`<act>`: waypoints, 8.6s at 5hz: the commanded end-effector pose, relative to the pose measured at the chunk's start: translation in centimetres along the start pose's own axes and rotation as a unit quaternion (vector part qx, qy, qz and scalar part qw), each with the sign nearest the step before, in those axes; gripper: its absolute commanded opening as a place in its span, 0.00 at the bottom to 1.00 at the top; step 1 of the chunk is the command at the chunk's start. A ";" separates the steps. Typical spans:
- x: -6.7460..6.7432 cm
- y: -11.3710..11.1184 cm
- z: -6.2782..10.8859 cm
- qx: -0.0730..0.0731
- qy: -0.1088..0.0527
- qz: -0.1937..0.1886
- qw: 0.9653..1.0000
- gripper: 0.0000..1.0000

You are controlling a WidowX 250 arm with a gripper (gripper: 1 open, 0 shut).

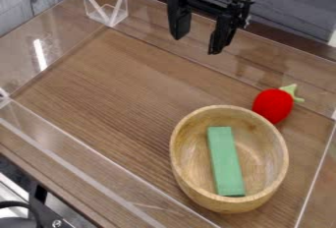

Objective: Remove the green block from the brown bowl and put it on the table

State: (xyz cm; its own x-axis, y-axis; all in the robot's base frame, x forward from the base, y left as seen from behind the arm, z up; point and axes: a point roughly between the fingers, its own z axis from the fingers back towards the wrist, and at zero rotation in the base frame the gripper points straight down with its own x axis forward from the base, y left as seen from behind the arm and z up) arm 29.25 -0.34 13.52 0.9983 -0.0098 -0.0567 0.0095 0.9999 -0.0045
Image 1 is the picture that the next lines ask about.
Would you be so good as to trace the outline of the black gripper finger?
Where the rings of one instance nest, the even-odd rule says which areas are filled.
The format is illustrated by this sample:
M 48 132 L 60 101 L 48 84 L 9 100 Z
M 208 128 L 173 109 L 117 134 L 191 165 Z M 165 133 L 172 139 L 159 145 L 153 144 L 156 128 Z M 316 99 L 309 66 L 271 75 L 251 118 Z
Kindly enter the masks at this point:
M 167 0 L 169 31 L 176 40 L 191 31 L 192 11 L 187 0 Z
M 236 32 L 236 21 L 232 15 L 221 14 L 216 18 L 215 30 L 209 36 L 209 55 L 216 55 L 229 45 Z

